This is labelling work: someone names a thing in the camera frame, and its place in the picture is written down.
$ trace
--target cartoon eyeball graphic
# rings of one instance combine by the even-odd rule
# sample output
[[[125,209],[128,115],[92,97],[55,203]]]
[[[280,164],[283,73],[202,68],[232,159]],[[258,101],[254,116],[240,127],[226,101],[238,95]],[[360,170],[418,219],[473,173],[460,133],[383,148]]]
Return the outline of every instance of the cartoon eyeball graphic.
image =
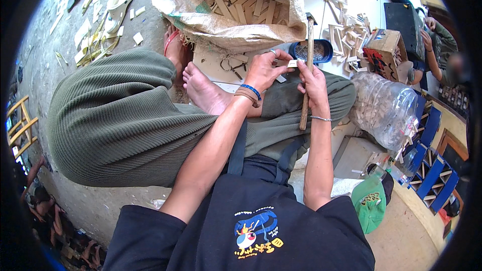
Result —
[[[236,239],[236,243],[240,248],[248,248],[256,240],[256,234],[254,232],[246,232]]]

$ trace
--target red flip-flop strap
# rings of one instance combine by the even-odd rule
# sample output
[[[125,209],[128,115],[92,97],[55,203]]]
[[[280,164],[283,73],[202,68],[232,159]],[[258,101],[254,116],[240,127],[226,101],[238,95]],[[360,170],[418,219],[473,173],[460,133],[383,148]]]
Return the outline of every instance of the red flip-flop strap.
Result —
[[[164,55],[166,55],[166,51],[167,51],[167,47],[169,46],[169,44],[171,43],[171,41],[176,38],[176,36],[180,33],[179,30],[176,30],[174,33],[172,33],[172,35],[169,36],[169,38],[167,38],[167,42],[166,42],[166,46],[164,47]]]

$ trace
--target olive green pants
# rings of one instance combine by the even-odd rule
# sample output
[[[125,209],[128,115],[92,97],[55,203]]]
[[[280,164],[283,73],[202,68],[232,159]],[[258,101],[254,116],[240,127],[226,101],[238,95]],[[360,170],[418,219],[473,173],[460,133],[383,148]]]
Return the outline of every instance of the olive green pants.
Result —
[[[101,59],[67,76],[53,94],[48,140],[59,171],[88,186],[172,187],[179,168],[217,115],[172,103],[167,90],[176,69],[166,57],[131,49]],[[355,87],[325,73],[332,126],[350,110]],[[299,130],[303,96],[299,79],[275,84],[265,95],[262,117],[250,119],[245,157],[256,153],[279,160]],[[292,165],[309,147],[292,157]]]

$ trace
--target wooden chair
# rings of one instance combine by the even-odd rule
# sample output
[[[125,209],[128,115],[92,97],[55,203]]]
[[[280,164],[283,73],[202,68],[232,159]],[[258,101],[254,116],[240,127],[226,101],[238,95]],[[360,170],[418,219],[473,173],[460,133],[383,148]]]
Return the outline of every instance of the wooden chair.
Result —
[[[7,118],[14,113],[14,111],[20,108],[20,120],[10,129],[7,133],[7,141],[8,145],[11,147],[12,144],[22,135],[25,133],[27,136],[28,142],[18,151],[15,155],[15,159],[17,159],[29,146],[32,145],[37,140],[37,136],[32,136],[32,125],[39,121],[38,117],[34,119],[30,119],[28,116],[27,108],[25,107],[25,101],[27,101],[28,95],[24,96],[23,99],[19,100],[15,105],[13,105],[10,110],[7,112]]]

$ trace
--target blue braided bracelet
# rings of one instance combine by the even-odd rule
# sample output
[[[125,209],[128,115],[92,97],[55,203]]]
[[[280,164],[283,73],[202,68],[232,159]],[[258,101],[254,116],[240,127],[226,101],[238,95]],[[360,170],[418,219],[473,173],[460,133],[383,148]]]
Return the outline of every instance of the blue braided bracelet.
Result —
[[[250,89],[252,92],[256,93],[256,95],[258,96],[258,100],[261,100],[261,95],[259,94],[258,90],[256,90],[254,87],[251,87],[251,86],[246,85],[246,84],[242,84],[240,87],[245,87],[245,88]]]

